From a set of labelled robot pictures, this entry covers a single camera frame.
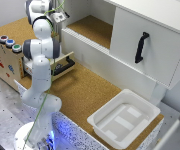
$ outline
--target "brown table surface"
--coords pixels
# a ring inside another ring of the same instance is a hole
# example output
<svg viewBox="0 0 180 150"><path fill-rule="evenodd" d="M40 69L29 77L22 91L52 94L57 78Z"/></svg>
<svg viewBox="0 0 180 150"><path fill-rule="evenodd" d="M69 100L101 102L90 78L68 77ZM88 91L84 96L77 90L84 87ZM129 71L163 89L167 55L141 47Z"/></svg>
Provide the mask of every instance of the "brown table surface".
<svg viewBox="0 0 180 150"><path fill-rule="evenodd" d="M27 39L36 39L27 18L0 27L1 35L9 36L9 38L14 39L20 45ZM31 78L29 76L19 82L26 88L31 86ZM121 89L78 63L76 63L74 70L55 80L51 87L51 94L62 99L61 112L110 150L113 150L113 148L94 133L92 126L87 123L87 118L120 91ZM159 115L127 150L136 149L162 119L163 115Z"/></svg>

